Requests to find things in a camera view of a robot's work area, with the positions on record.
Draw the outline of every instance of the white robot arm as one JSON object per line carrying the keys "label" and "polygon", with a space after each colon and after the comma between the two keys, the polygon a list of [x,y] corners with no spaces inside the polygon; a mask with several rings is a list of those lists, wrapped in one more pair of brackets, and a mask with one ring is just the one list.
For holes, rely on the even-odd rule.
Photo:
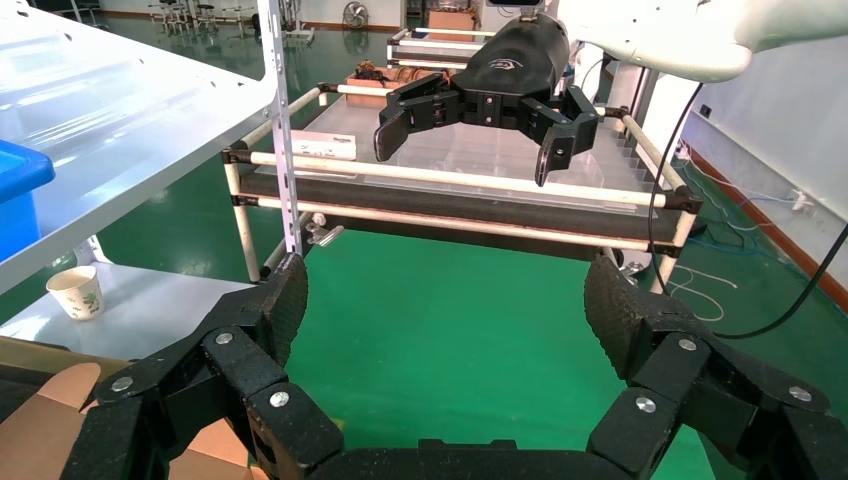
{"label": "white robot arm", "polygon": [[848,35],[845,0],[559,0],[557,16],[570,40],[698,82],[730,80],[763,50]]}

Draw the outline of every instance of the metal clamp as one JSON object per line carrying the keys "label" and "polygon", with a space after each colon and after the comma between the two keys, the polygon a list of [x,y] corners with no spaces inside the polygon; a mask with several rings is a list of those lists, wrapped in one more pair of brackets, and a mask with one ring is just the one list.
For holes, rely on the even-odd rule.
{"label": "metal clamp", "polygon": [[311,237],[306,239],[307,243],[311,245],[318,245],[319,247],[326,247],[342,234],[344,227],[342,225],[337,225],[333,229],[327,230],[314,222],[309,222],[306,224],[306,231],[312,234]]}

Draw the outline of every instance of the brown baseboard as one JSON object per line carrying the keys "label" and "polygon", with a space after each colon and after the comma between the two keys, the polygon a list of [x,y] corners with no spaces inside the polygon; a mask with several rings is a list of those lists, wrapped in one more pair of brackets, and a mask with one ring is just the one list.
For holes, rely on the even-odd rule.
{"label": "brown baseboard", "polygon": [[[323,22],[303,22],[303,28],[315,28],[315,30],[351,30],[353,29],[347,28],[342,23],[323,23]],[[388,33],[397,33],[401,30],[400,27],[393,27],[389,25],[367,25],[364,28],[360,28],[357,30],[369,30],[372,32],[388,32]]]}
{"label": "brown baseboard", "polygon": [[[98,10],[103,15],[107,17],[115,17],[115,18],[144,18],[146,20],[150,20],[149,12],[118,12],[115,10]],[[219,22],[220,25],[238,25],[238,23],[223,23],[225,20],[232,20],[232,17],[215,17],[215,20]],[[250,17],[242,17],[241,22],[245,25],[250,23]]]}
{"label": "brown baseboard", "polygon": [[[695,165],[697,165],[698,168],[723,182],[729,182],[729,180],[725,178],[721,172],[716,170],[707,160],[704,159],[704,157],[691,147],[689,148],[689,153],[692,156],[692,161],[695,162]],[[718,182],[716,182],[716,185],[718,185],[718,187],[737,204],[747,200],[747,197],[735,187],[723,185]],[[759,224],[771,223],[771,220],[766,216],[766,214],[754,205],[753,202],[745,203],[745,205],[742,206],[742,210],[747,213],[752,220]],[[801,249],[798,244],[792,241],[789,236],[783,233],[780,228],[775,225],[764,225],[760,228],[775,244],[777,244],[778,247],[786,252],[786,255],[788,255],[789,258],[798,264],[804,273],[809,276],[816,273],[816,270],[819,268],[818,262],[810,257],[807,252]],[[821,289],[827,293],[830,298],[839,305],[840,308],[842,308],[843,311],[848,311],[848,290],[840,285],[839,282],[830,276],[829,273],[825,272],[825,274],[822,275],[821,280],[819,280],[819,287],[821,287]]]}

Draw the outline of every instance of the shelf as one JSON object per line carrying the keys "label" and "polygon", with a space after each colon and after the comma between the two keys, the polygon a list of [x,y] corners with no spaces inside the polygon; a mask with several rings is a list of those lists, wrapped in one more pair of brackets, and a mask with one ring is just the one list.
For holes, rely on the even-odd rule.
{"label": "shelf", "polygon": [[0,70],[0,138],[56,170],[33,192],[42,239],[0,263],[0,294],[255,129],[274,94],[16,2],[0,3]]}
{"label": "shelf", "polygon": [[47,294],[0,327],[0,335],[132,360],[184,338],[221,295],[252,285],[142,268],[93,263],[106,310],[97,318],[69,317]]}

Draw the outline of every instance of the reflective floor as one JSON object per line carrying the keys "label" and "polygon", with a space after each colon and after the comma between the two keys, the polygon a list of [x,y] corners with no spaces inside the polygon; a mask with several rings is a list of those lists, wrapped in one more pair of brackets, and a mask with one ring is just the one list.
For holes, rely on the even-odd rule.
{"label": "reflective floor", "polygon": [[[213,37],[192,37],[168,36],[146,20],[103,23],[117,34],[198,61],[262,75],[257,39],[239,36],[234,26]],[[290,96],[319,81],[342,81],[361,60],[383,63],[387,38],[320,31],[311,46],[287,49]],[[715,185],[696,179],[733,211]],[[720,215],[709,204],[701,213],[713,220]],[[737,222],[750,224],[740,216]],[[250,221],[264,259],[281,237],[280,212],[252,209]],[[727,227],[711,229],[716,241],[740,242]],[[778,255],[766,237],[752,233],[767,254]],[[100,240],[116,263],[247,281],[217,157],[103,230]],[[753,245],[751,238],[744,241],[746,248]],[[736,285],[702,276],[687,285],[720,304],[724,316],[709,326],[726,333],[777,318],[805,283],[780,262],[731,245],[719,251],[689,244],[681,258],[684,266]],[[57,259],[0,297],[0,319],[41,296],[46,279],[71,263],[71,256]],[[623,388],[584,319],[588,264],[358,232],[316,249],[307,264],[310,305],[288,370],[344,421],[349,447],[412,446],[419,438],[514,438],[525,448],[583,449]],[[688,279],[685,270],[673,276],[675,282]],[[703,296],[678,290],[675,297],[704,318],[719,316],[719,308]],[[785,326],[733,345],[818,385],[836,414],[848,418],[848,320],[823,294],[812,295]],[[708,454],[711,462],[697,436],[684,430],[655,478],[712,478],[713,472],[741,478],[714,450]]]}

